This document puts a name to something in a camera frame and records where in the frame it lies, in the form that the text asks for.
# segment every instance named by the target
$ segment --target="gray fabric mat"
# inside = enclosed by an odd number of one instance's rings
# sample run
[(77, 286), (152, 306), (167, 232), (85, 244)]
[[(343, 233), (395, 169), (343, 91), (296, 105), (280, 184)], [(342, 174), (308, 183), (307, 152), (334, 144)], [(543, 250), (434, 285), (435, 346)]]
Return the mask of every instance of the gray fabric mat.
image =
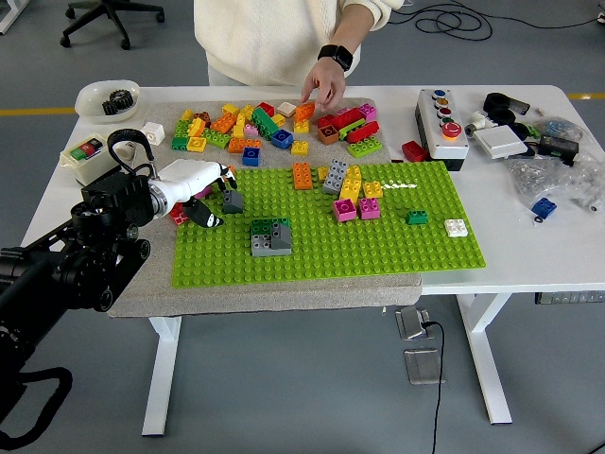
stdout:
[[(292, 104), (296, 100), (286, 99)], [(175, 151), (171, 149), (172, 137), (177, 122), (186, 109), (194, 113), (208, 112), (211, 118), (221, 116), (221, 108), (230, 102), (237, 107), (246, 104), (256, 106), (258, 101), (187, 102), (155, 104), (149, 108), (147, 121), (164, 125), (166, 138), (157, 147), (153, 146), (158, 170), (168, 166), (175, 159), (197, 159), (217, 161), (224, 165), (242, 168), (241, 157), (227, 150), (207, 146), (203, 153)], [(280, 100), (267, 100), (277, 108)], [(344, 99), (340, 107), (357, 107), (373, 101), (365, 98)], [(293, 156), (261, 139), (260, 168), (292, 167), (295, 162), (307, 162), (312, 167), (328, 166), (332, 159), (339, 159), (349, 165), (380, 164), (390, 162), (389, 151), (383, 148), (361, 159), (355, 159), (346, 149), (346, 143), (323, 145), (317, 138), (317, 118), (315, 113), (308, 134), (294, 134), (295, 140), (309, 143), (308, 156)], [(293, 131), (292, 120), (287, 119), (282, 126)], [(385, 143), (382, 132), (375, 137)], [(135, 164), (144, 162), (140, 153)], [(315, 281), (283, 282), (271, 284), (249, 284), (216, 288), (172, 288), (171, 276), (174, 259), (176, 225), (169, 217), (157, 219), (141, 228), (140, 237), (151, 242), (151, 256), (141, 271), (132, 279), (117, 303), (110, 310), (112, 317), (171, 317), (187, 314), (209, 314), (229, 312), (257, 312), (304, 309), (337, 309), (363, 306), (406, 306), (415, 304), (422, 293), (419, 273), (349, 277), (343, 279), (320, 279)]]

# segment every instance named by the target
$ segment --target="gray floor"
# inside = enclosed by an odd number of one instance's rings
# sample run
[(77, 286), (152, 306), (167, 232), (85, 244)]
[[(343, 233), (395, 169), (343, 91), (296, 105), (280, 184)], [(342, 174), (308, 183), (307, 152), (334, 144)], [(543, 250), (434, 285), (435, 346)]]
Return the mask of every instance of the gray floor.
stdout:
[[(151, 15), (122, 15), (132, 41), (126, 52), (105, 20), (62, 48), (65, 4), (31, 0), (0, 37), (0, 110), (73, 106), (82, 87), (103, 79), (206, 84), (192, 2), (163, 3), (161, 25)], [(417, 7), (431, 4), (416, 0)], [(599, 12), (593, 0), (468, 5), (542, 25), (583, 22)], [(349, 84), (553, 84), (566, 93), (605, 92), (605, 26), (537, 30), (493, 20), (493, 27), (491, 39), (473, 43), (422, 34), (412, 24), (387, 26), (364, 43)], [(574, 106), (605, 146), (605, 101)], [(21, 242), (76, 121), (0, 116), (0, 247)], [(514, 422), (493, 427), (455, 300), (423, 297), (418, 306), (446, 331), (437, 452), (583, 453), (605, 440), (605, 308), (511, 298), (488, 333)], [(67, 367), (74, 389), (45, 435), (21, 452), (429, 452), (437, 388), (408, 383), (403, 351), (410, 347), (399, 339), (394, 310), (186, 318), (163, 439), (140, 436), (155, 356), (148, 321), (70, 312), (26, 369)], [(30, 387), (2, 430), (23, 433), (50, 391)]]

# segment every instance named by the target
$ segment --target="person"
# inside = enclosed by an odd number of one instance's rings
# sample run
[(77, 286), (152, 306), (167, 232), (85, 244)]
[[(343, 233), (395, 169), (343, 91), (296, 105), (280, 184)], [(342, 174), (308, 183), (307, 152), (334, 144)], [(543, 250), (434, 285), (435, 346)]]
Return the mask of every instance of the person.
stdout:
[(359, 63), (360, 45), (405, 0), (195, 0), (196, 39), (210, 85), (318, 89), (316, 108), (334, 109)]

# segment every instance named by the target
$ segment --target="table leg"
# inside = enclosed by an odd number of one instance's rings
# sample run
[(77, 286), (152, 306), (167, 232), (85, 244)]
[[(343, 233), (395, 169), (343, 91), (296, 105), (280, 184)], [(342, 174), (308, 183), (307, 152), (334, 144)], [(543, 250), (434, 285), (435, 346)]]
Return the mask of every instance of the table leg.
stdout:
[(4, 35), (9, 27), (15, 22), (17, 16), (21, 14), (23, 8), (27, 6), (29, 0), (7, 0), (10, 6), (10, 11), (4, 17), (2, 22), (0, 22), (0, 35)]
[(512, 419), (485, 328), (509, 297), (510, 293), (458, 295), (460, 314), (492, 424), (508, 424)]
[(181, 317), (152, 317), (149, 321), (160, 336), (158, 352), (153, 366), (153, 377), (149, 387), (149, 399), (145, 422), (143, 423), (143, 436), (162, 436), (166, 425), (168, 402), (174, 363), (179, 347), (179, 334), (181, 332)]

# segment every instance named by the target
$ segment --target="robotic arm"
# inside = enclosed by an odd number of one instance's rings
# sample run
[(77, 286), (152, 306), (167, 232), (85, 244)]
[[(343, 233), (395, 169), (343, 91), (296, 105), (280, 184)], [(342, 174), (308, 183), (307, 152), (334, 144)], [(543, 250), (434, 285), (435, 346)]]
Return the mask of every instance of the robotic arm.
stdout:
[[(144, 146), (148, 163), (131, 168), (114, 153), (122, 141)], [(71, 373), (55, 368), (22, 373), (38, 343), (67, 309), (109, 310), (150, 252), (138, 228), (183, 202), (183, 211), (202, 227), (224, 223), (195, 195), (212, 183), (236, 188), (228, 167), (218, 163), (177, 160), (156, 172), (151, 147), (137, 130), (120, 130), (108, 138), (113, 159), (125, 172), (115, 172), (81, 189), (83, 202), (71, 209), (71, 220), (26, 247), (0, 250), (0, 423), (26, 390), (26, 384), (56, 378), (55, 394), (32, 430), (11, 438), (0, 430), (0, 449), (34, 442), (50, 424), (71, 389)], [(138, 172), (147, 168), (148, 175)], [(60, 251), (51, 248), (58, 243)]]

